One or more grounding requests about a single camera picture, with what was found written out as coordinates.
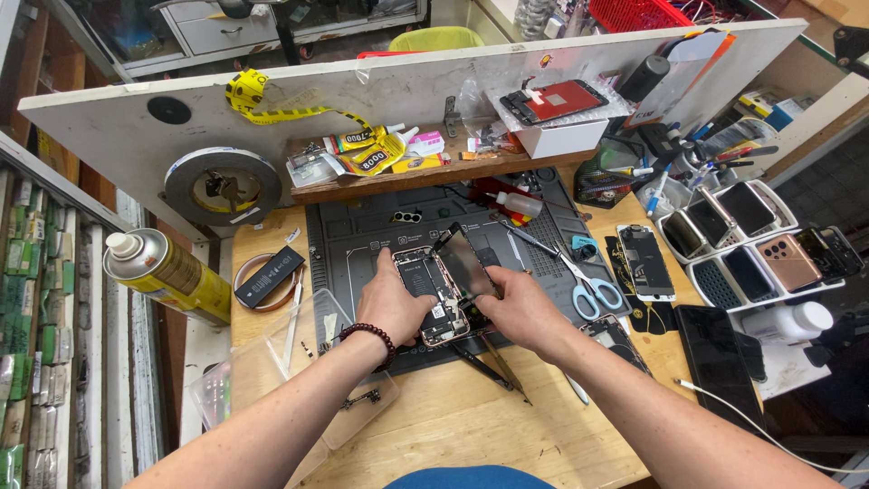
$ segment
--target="yellow chair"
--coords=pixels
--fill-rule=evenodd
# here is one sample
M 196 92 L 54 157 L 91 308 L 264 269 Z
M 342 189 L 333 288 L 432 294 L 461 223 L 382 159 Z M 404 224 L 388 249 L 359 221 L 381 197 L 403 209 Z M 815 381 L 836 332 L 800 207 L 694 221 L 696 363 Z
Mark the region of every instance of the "yellow chair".
M 467 27 L 430 27 L 411 30 L 389 43 L 391 51 L 443 51 L 485 46 L 476 32 Z

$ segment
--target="white bottle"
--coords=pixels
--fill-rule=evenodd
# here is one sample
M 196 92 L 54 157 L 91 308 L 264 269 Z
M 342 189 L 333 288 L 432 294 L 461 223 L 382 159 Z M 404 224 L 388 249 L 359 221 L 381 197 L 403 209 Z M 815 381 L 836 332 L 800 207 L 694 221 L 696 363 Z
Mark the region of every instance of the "white bottle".
M 742 327 L 764 345 L 790 345 L 833 327 L 833 315 L 817 302 L 780 305 L 743 318 Z
M 536 218 L 543 210 L 543 203 L 536 198 L 525 197 L 520 193 L 498 192 L 498 195 L 486 193 L 494 197 L 495 202 L 507 207 L 510 211 L 525 214 L 530 218 Z

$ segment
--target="usb cable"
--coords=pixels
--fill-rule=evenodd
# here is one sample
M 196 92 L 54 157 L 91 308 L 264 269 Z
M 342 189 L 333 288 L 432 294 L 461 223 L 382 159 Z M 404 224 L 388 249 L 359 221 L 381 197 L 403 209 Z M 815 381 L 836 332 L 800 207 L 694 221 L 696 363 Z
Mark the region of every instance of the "usb cable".
M 748 418 L 748 417 L 747 417 L 747 416 L 746 416 L 742 411 L 740 411 L 739 409 L 737 409 L 736 406 L 730 404 L 729 402 L 725 401 L 724 399 L 722 399 L 722 398 L 716 396 L 715 394 L 713 394 L 713 393 L 711 393 L 711 392 L 709 392 L 709 391 L 706 391 L 706 390 L 704 390 L 704 389 L 699 388 L 697 385 L 694 385 L 694 384 L 688 382 L 687 380 L 682 380 L 681 378 L 674 378 L 674 379 L 673 379 L 673 382 L 675 382 L 675 383 L 678 384 L 678 385 L 681 385 L 682 387 L 686 387 L 687 389 L 691 389 L 692 391 L 702 392 L 702 393 L 706 394 L 707 396 L 709 396 L 710 398 L 715 399 L 715 400 L 717 400 L 718 402 L 720 402 L 721 404 L 723 404 L 723 405 L 729 407 L 730 409 L 733 409 L 733 410 L 734 410 L 737 414 L 739 414 L 739 415 L 740 415 L 740 416 L 741 416 L 745 421 L 748 421 L 748 423 L 750 423 L 752 426 L 754 426 L 754 429 L 756 429 L 757 431 L 763 433 L 763 436 L 767 437 L 770 441 L 772 441 L 775 445 L 777 445 L 778 448 L 784 450 L 785 453 L 787 453 L 788 455 L 794 457 L 795 459 L 797 459 L 797 460 L 799 460 L 799 461 L 801 461 L 801 462 L 803 462 L 803 463 L 805 463 L 805 464 L 808 464 L 808 465 L 810 465 L 810 466 L 812 466 L 812 467 L 817 467 L 817 468 L 822 469 L 822 470 L 825 470 L 825 471 L 830 471 L 830 472 L 842 472 L 842 473 L 867 473 L 867 472 L 869 472 L 869 469 L 858 469 L 858 470 L 834 469 L 834 468 L 832 468 L 832 467 L 822 466 L 822 465 L 820 465 L 820 464 L 816 464 L 816 463 L 814 463 L 814 462 L 810 462 L 810 461 L 808 461 L 808 460 L 806 460 L 806 459 L 803 459 L 802 457 L 800 457 L 799 455 L 795 454 L 794 452 L 791 452 L 790 450 L 786 449 L 784 446 L 782 446 L 781 443 L 779 443 L 779 442 L 776 441 L 773 437 L 771 437 L 768 433 L 766 433 L 765 431 L 763 431 L 763 430 L 760 428 L 760 426 L 757 426 L 757 424 L 756 424 L 754 421 L 752 421 L 750 418 Z

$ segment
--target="person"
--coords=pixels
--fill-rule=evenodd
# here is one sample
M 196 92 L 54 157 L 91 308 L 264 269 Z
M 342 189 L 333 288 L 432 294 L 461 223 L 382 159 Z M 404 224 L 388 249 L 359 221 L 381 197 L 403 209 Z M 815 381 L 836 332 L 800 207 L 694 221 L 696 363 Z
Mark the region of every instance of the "person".
M 499 266 L 487 271 L 503 290 L 503 299 L 478 297 L 475 303 L 493 329 L 582 385 L 662 487 L 840 487 L 660 385 L 581 333 L 527 274 Z M 423 317 L 436 303 L 433 296 L 414 298 L 405 290 L 384 248 L 375 277 L 362 289 L 356 319 L 382 329 L 395 345 L 412 345 Z M 172 452 L 129 487 L 284 487 L 338 406 L 387 352 L 381 337 L 351 333 L 328 355 Z M 483 466 L 426 469 L 388 487 L 537 486 L 551 487 L 524 472 Z

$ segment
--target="blue-handled scissors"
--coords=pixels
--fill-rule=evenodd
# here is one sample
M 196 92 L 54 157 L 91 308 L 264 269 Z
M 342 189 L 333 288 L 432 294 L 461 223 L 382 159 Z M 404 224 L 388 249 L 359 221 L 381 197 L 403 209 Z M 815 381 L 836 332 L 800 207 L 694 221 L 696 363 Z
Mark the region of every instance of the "blue-handled scissors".
M 606 280 L 602 280 L 600 278 L 587 277 L 585 273 L 582 273 L 580 267 L 576 266 L 576 264 L 567 256 L 567 253 L 564 251 L 564 248 L 562 246 L 559 245 L 558 251 L 553 250 L 552 248 L 543 244 L 539 239 L 531 236 L 523 230 L 519 228 L 514 228 L 513 226 L 501 220 L 499 220 L 498 222 L 501 223 L 504 227 L 508 228 L 516 236 L 549 253 L 556 260 L 560 259 L 564 262 L 564 265 L 566 265 L 570 272 L 573 273 L 574 277 L 576 277 L 576 286 L 574 287 L 571 302 L 573 302 L 576 312 L 580 316 L 582 316 L 583 319 L 587 321 L 592 321 L 600 316 L 600 307 L 597 305 L 598 301 L 606 306 L 606 308 L 611 310 L 616 310 L 621 307 L 621 294 L 619 293 L 619 290 L 615 288 L 615 285 L 612 285 Z M 586 284 L 591 287 L 592 292 L 594 293 L 593 296 L 591 293 L 588 292 Z M 607 301 L 606 296 L 604 296 L 600 292 L 600 289 L 608 289 L 610 292 L 612 292 L 616 298 L 616 302 L 611 303 Z M 580 307 L 580 298 L 583 299 L 583 302 L 588 304 L 589 308 L 592 310 L 591 314 L 586 314 L 582 310 L 582 308 Z

